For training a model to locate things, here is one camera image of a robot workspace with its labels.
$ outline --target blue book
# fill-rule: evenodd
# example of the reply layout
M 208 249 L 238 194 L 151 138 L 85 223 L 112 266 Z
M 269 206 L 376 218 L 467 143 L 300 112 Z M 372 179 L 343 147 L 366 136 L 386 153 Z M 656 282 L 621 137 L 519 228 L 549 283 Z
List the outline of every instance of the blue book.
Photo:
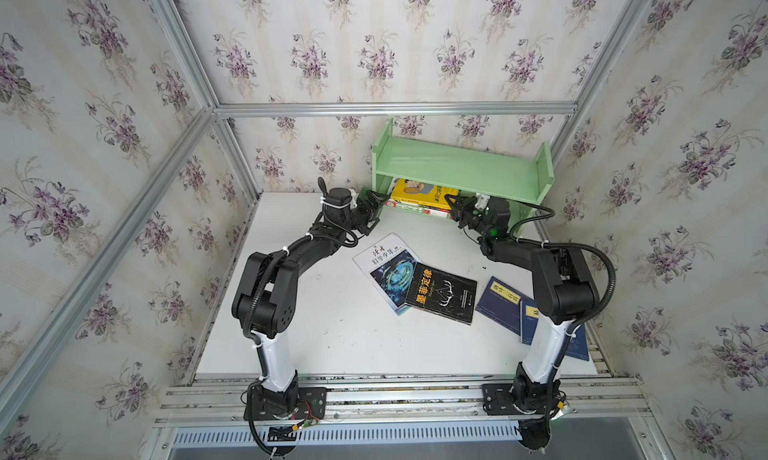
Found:
M 475 310 L 520 335 L 520 299 L 523 298 L 530 300 L 492 276 Z
M 538 323 L 538 309 L 536 308 L 536 302 L 525 297 L 520 301 L 520 312 L 520 330 L 522 331 L 520 337 L 522 337 L 525 345 L 531 345 L 533 342 L 533 334 L 536 332 L 536 324 Z M 587 334 L 584 332 L 583 326 L 576 330 L 576 337 L 571 339 L 571 343 L 568 344 L 568 350 L 565 352 L 565 355 L 575 359 L 589 360 Z

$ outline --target white tabletop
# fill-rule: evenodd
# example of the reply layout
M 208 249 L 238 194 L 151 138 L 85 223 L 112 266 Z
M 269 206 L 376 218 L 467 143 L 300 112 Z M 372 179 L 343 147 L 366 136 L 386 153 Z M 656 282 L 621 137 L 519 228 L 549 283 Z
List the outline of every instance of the white tabletop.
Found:
M 230 308 L 248 255 L 279 250 L 302 236 L 320 212 L 319 194 L 263 194 L 226 288 L 197 378 L 253 377 L 260 372 L 252 341 Z M 296 314 L 286 333 L 302 375 L 514 374 L 529 346 L 475 312 L 471 325 L 411 308 L 398 316 L 352 258 L 395 233 L 423 263 L 478 283 L 478 300 L 491 276 L 532 296 L 531 273 L 486 259 L 455 222 L 384 207 L 381 222 L 355 248 L 341 248 L 299 278 Z M 524 232 L 538 238 L 530 226 Z M 592 361 L 565 357 L 562 375 L 594 376 Z

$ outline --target green bookshelf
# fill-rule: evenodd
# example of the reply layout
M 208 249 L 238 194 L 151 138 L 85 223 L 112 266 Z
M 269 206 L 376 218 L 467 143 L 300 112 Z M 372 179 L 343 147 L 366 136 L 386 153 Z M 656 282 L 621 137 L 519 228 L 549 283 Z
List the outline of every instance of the green bookshelf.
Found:
M 392 178 L 407 178 L 450 186 L 463 195 L 486 194 L 540 205 L 554 183 L 549 142 L 526 160 L 395 137 L 392 119 L 373 145 L 371 168 L 373 189 L 379 193 L 387 192 Z M 510 206 L 511 222 L 531 213 L 529 207 Z

